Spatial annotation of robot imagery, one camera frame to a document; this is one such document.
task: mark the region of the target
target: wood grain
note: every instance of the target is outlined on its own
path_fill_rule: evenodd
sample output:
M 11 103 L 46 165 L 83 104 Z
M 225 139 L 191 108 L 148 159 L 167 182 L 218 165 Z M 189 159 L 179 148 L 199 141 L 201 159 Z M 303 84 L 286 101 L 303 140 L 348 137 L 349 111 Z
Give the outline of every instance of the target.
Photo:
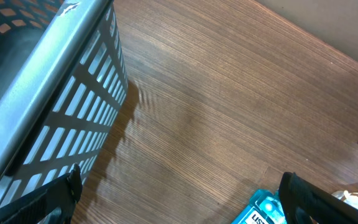
M 358 63 L 260 4 L 117 0 L 129 94 L 75 223 L 230 223 L 296 172 L 358 190 Z

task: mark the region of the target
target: wooden table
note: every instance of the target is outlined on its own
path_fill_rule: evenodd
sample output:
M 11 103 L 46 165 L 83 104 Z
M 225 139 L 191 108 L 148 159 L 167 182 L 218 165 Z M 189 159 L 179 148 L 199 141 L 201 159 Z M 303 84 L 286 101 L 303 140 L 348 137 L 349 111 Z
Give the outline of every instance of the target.
M 76 223 L 230 223 L 285 171 L 358 190 L 358 63 L 252 0 L 116 0 L 127 100 Z

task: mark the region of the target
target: wooden floor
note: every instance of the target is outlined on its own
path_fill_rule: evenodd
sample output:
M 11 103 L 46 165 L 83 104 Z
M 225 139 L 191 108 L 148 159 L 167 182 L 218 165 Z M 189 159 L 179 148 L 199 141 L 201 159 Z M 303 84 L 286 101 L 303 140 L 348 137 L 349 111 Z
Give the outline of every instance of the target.
M 253 0 L 116 0 L 127 100 L 75 223 L 230 223 L 283 172 L 358 190 L 358 63 Z

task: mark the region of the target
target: brown wood surface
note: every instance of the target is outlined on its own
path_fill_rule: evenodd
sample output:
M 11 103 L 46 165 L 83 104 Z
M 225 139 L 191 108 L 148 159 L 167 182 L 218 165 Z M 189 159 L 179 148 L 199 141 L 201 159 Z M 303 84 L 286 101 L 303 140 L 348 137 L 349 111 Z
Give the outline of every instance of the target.
M 230 223 L 283 172 L 358 190 L 358 63 L 252 0 L 116 0 L 129 94 L 75 223 Z

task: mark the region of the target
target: gray basket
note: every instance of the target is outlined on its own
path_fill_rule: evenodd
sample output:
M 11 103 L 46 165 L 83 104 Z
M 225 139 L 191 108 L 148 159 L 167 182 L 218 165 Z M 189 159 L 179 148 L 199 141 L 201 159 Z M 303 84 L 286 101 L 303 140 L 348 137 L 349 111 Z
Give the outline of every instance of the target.
M 112 1 L 0 0 L 0 207 L 84 182 L 127 87 Z

